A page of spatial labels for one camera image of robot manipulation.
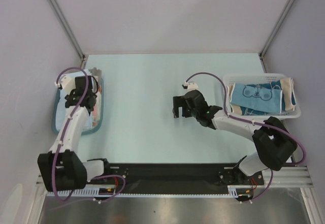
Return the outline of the dark blue towel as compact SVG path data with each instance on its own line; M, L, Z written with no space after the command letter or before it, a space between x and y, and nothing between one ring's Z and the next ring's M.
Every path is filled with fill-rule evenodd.
M282 112L283 92L278 85L235 83L228 89L229 104L237 114L264 115Z

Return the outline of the light blue towel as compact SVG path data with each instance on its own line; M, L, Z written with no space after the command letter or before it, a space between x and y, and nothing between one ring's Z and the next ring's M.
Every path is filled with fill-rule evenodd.
M91 72L89 69L84 70L87 75L91 75ZM69 73L67 74L70 78L75 78L79 76L84 76L83 72L74 72L74 73ZM65 96L67 93L62 89L58 90L56 93L56 99L55 99L55 104L54 104L54 110L53 110L53 119L52 119L52 130L54 133L58 134L63 122L64 118L66 115L66 108L65 108ZM83 132L89 131L93 128L93 116L92 113L90 114L90 117L87 119Z

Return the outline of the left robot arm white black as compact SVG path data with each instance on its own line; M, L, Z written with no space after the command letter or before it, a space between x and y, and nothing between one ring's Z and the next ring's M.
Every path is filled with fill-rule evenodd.
M78 143L94 111L98 92L93 90L93 76L79 76L72 81L74 87L64 98L62 128L49 151L37 160L45 188L50 192L83 189L94 178L107 183L112 177L105 158L83 163L77 156Z

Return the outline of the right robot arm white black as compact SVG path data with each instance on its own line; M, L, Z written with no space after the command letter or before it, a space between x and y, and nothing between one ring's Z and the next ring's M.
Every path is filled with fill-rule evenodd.
M262 170L279 171L297 149L297 142L289 136L282 122L269 117L263 122L234 119L227 115L224 108L209 106L198 90L192 90L182 96L173 97L173 115L193 117L203 127L227 131L252 141L256 153L243 157L235 166L234 179L246 184L252 176Z

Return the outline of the teal beige Doraemon towel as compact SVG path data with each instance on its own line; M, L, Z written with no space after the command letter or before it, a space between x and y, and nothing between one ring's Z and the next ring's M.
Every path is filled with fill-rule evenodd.
M295 97L295 92L294 92L294 81L293 81L292 78L285 77L285 78L282 78L282 79L277 80L277 81L272 81L272 82L269 82L269 83L259 83L259 84L270 84L272 86L278 85L282 89L282 92L283 92L283 96L282 96L282 112L280 114L242 115L242 116L281 115L283 113L287 113L287 112L295 110L297 102L296 102L296 97Z

